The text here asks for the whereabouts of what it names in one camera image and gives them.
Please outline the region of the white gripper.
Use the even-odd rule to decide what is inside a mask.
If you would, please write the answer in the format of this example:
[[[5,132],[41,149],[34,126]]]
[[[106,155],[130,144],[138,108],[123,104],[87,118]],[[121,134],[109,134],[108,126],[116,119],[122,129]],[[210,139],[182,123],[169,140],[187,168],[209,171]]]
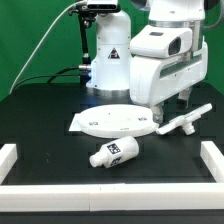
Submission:
[[[162,101],[178,94],[177,108],[184,110],[192,92],[191,86],[207,73],[208,46],[193,53],[190,64],[178,68],[178,56],[167,59],[135,56],[130,64],[130,98],[138,105],[152,107],[153,120],[163,122]]]

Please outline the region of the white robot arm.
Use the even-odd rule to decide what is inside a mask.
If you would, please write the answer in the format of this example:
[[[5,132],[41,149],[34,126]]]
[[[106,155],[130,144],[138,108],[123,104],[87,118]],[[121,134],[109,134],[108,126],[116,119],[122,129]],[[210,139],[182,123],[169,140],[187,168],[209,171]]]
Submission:
[[[102,96],[128,94],[133,103],[153,110],[163,119],[163,102],[176,95],[184,109],[192,86],[207,73],[208,46],[203,31],[205,12],[224,0],[130,0],[149,13],[148,24],[131,35],[131,20],[123,11],[109,13],[118,0],[88,0],[97,13],[97,53],[91,62],[89,91]]]

